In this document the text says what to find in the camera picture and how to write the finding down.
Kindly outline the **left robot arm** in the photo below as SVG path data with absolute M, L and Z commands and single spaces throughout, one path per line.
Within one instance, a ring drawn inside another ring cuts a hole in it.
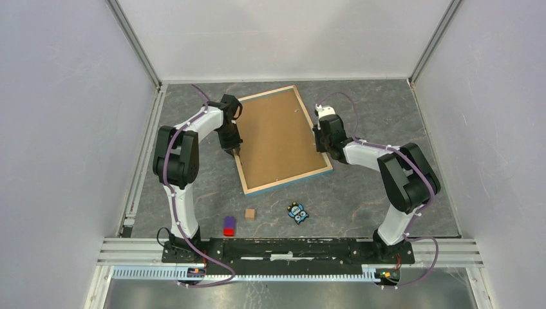
M 188 120 L 158 130 L 153 172 L 169 199 L 172 226 L 167 244 L 177 248 L 186 262 L 195 262 L 202 255 L 193 202 L 193 183 L 200 167 L 199 144 L 215 132 L 221 148 L 234 155 L 243 143 L 236 123 L 242 109 L 235 96 L 224 94 L 219 102 L 208 101 Z

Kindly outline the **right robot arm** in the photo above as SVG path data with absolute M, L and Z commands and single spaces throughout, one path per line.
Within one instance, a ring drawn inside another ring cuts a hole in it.
M 338 162 L 379 172 L 390 203 L 384 221 L 373 233 L 372 255 L 391 261 L 406 240 L 409 227 L 440 191 L 437 175 L 415 143 L 379 145 L 347 136 L 339 115 L 325 115 L 313 126 L 316 149 Z

